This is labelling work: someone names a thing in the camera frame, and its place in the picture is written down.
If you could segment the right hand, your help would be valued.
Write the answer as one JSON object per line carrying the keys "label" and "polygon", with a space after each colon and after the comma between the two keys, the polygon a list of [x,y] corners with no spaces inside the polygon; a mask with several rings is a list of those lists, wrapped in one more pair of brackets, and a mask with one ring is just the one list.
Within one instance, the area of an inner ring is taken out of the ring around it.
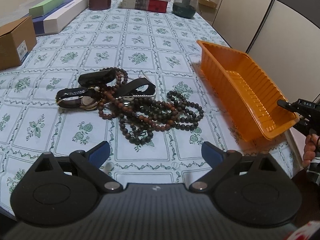
{"label": "right hand", "polygon": [[319,136],[316,134],[308,135],[305,140],[302,166],[307,168],[316,156],[319,147]]}

